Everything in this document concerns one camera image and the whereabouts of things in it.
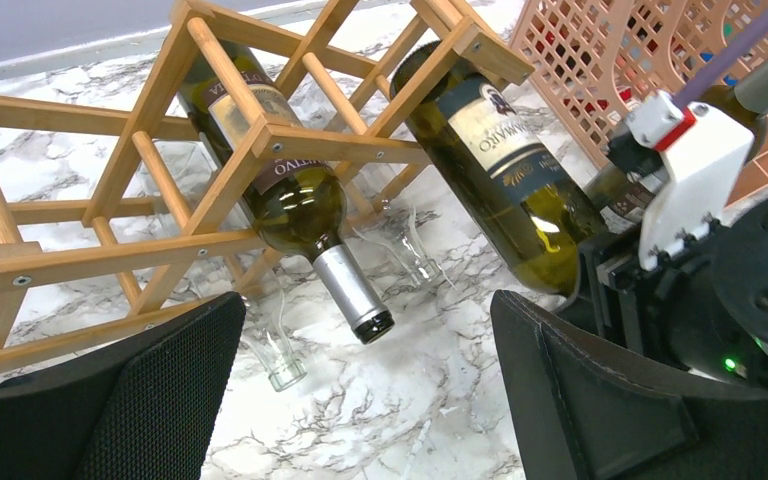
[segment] bottle label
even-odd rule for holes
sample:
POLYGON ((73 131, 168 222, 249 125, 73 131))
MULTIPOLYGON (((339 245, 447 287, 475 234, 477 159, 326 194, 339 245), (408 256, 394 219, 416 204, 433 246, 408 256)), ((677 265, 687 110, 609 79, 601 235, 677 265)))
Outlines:
MULTIPOLYGON (((289 103, 275 88, 269 76, 258 71, 241 71, 240 74, 266 113, 286 118, 294 125, 301 125, 289 103)), ((249 131, 249 124, 222 82, 217 80, 211 83, 202 90, 201 95, 210 115, 216 120, 228 143, 232 146, 239 144, 249 131)), ((276 158, 258 172, 252 180, 252 186, 263 194, 281 179, 299 170, 312 167, 331 168, 327 163, 319 160, 276 158)))
POLYGON ((437 100, 443 116, 476 160, 515 204, 568 179, 502 94, 484 78, 471 78, 437 100))
POLYGON ((628 184, 617 200, 602 209, 602 217, 612 232, 622 233, 643 221, 646 207, 665 183, 658 173, 628 184))

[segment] wooden wine rack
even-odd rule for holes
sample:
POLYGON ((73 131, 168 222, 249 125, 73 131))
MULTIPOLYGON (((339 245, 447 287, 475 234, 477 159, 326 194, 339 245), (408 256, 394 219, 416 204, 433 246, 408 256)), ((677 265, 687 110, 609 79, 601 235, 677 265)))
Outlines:
POLYGON ((0 372, 117 340, 195 307, 205 300, 162 308, 195 260, 225 257, 237 289, 257 282, 281 255, 266 249, 245 271, 232 255, 261 249, 263 243, 252 231, 218 232, 218 227, 264 162, 274 158, 338 161, 337 174, 359 214, 374 215, 429 164, 416 143, 389 137, 459 56, 479 66, 500 87, 520 84, 533 71, 466 0, 413 0, 416 15, 378 62, 330 46, 358 1, 329 1, 304 36, 202 1, 178 1, 170 16, 171 31, 131 112, 0 96, 0 127, 119 136, 88 200, 8 203, 0 188, 0 372), (442 40, 440 48, 372 125, 366 125, 358 110, 376 91, 389 98, 387 77, 429 28, 442 40), (287 57, 275 83, 288 98, 310 73, 337 110, 326 131, 290 126, 266 114, 217 38, 287 57), (252 127, 191 211, 153 139, 197 140, 186 119, 164 115, 199 52, 252 127), (347 98, 326 69, 359 77, 362 82, 347 98), (339 133, 346 126, 353 133, 339 133), (155 213, 153 205, 158 199, 123 198, 140 161, 181 234, 120 244, 110 219, 155 213), (407 166, 375 198, 367 199, 351 181, 368 162, 407 166), (38 242, 23 240, 18 228, 68 221, 81 221, 93 229, 101 246, 43 252, 38 242), (149 267, 156 267, 153 276, 140 288, 132 272, 149 267), (5 348, 29 288, 109 274, 117 276, 130 303, 128 316, 5 348))

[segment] plastic crate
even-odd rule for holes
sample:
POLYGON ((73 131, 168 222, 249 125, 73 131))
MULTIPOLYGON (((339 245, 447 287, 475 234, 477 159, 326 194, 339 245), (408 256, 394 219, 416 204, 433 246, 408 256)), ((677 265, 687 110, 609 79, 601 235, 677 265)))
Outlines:
MULTIPOLYGON (((590 160, 630 107, 676 92, 768 7, 768 0, 526 0, 511 47, 537 69, 531 83, 590 160)), ((720 81, 734 84, 768 58, 768 35, 720 81)), ((734 188, 734 202, 768 185, 768 138, 734 188)))

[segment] gray wall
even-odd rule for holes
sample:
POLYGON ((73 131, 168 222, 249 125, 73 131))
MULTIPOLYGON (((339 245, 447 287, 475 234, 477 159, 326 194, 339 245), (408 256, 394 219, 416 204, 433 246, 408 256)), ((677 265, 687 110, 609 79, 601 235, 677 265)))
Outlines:
MULTIPOLYGON (((288 0, 213 0, 254 10, 288 0)), ((0 62, 169 25, 174 0, 0 0, 0 62)))

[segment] clear glass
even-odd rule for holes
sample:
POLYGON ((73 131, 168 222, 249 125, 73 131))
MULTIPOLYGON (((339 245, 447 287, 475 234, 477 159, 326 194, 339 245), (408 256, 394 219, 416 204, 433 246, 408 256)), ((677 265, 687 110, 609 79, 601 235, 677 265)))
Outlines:
POLYGON ((397 175, 387 163, 368 164, 361 169, 354 184, 364 197, 372 199, 373 207, 380 212, 352 228, 362 240, 378 244, 387 249, 391 262, 403 270, 416 288, 427 288, 445 278, 440 264, 425 249, 417 231, 416 206, 397 196, 376 207, 376 195, 397 175))
MULTIPOLYGON (((158 150, 187 199, 190 211, 193 211, 216 178, 218 169, 200 144, 193 144, 193 149, 186 153, 180 147, 163 143, 157 142, 158 150)), ((138 177, 146 194, 158 198, 155 212, 162 233, 168 237, 179 235, 180 227, 160 200, 160 192, 145 165, 140 167, 138 177)), ((248 219, 238 204, 219 229, 234 231, 247 228, 248 219)), ((239 292, 246 304, 246 321, 240 342, 257 357, 266 370, 272 388, 281 392, 302 380, 307 371, 293 350, 284 327, 286 296, 275 272, 271 268, 263 268, 260 280, 252 281, 245 287, 238 286, 234 280, 256 264, 258 253, 234 255, 235 263, 229 263, 229 258, 220 257, 197 261, 175 292, 183 298, 187 296, 186 293, 204 298, 231 290, 239 292)))

